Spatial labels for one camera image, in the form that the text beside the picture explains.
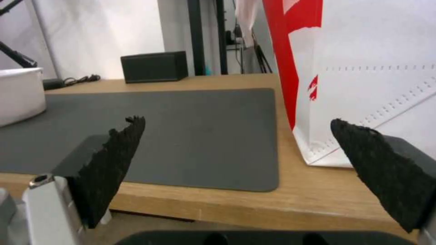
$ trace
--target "wooden desk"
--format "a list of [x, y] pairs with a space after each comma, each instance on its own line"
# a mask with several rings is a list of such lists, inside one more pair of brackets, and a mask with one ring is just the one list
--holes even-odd
[[[47, 93], [228, 88], [276, 90], [279, 187], [269, 193], [254, 193], [124, 182], [111, 209], [266, 229], [377, 230], [415, 240], [416, 234], [406, 234], [395, 223], [354, 170], [308, 167], [304, 163], [287, 122], [276, 75], [192, 77], [180, 82], [130, 85], [108, 80]], [[0, 186], [19, 197], [30, 179], [30, 175], [0, 174]]]

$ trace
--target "black object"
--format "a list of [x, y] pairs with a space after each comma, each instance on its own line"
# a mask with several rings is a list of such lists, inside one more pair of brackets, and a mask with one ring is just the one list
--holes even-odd
[[64, 80], [59, 78], [53, 78], [53, 79], [44, 79], [42, 80], [42, 84], [44, 86], [44, 90], [52, 90], [52, 89], [58, 89], [58, 88], [64, 88], [68, 86], [72, 86], [78, 83], [84, 83], [84, 82], [95, 82], [100, 80], [99, 75], [92, 74], [91, 76], [84, 76], [80, 79], [75, 78], [66, 78]]
[[65, 87], [64, 80], [59, 78], [44, 79], [42, 80], [42, 85], [44, 86], [44, 90], [52, 90]]
[[142, 133], [143, 117], [126, 118], [130, 123], [109, 136], [90, 136], [69, 154], [52, 174], [68, 180], [81, 219], [94, 228], [124, 179]]
[[203, 30], [201, 28], [200, 0], [188, 0], [189, 26], [191, 28], [192, 55], [196, 76], [206, 75], [203, 48]]
[[144, 115], [147, 130], [125, 181], [244, 191], [278, 185], [272, 89], [46, 95], [46, 102], [44, 113], [0, 128], [0, 172], [50, 172], [89, 135]]
[[218, 42], [221, 75], [227, 75], [227, 50], [225, 45], [225, 20], [224, 20], [224, 2], [216, 0], [217, 7], [217, 24], [218, 24]]
[[186, 52], [121, 57], [126, 83], [179, 81], [188, 76]]
[[335, 119], [331, 130], [359, 178], [407, 232], [435, 204], [436, 162], [407, 141]]
[[374, 231], [144, 231], [116, 245], [413, 245]]

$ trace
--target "red and white paper bag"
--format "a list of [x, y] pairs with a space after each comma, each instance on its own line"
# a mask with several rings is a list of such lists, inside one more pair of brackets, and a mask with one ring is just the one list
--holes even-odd
[[287, 115], [309, 165], [351, 167], [342, 118], [436, 159], [435, 0], [264, 0]]

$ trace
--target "white container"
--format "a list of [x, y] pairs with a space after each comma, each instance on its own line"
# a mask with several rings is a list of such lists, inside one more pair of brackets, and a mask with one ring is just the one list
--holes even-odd
[[0, 70], [0, 127], [44, 110], [42, 68]]

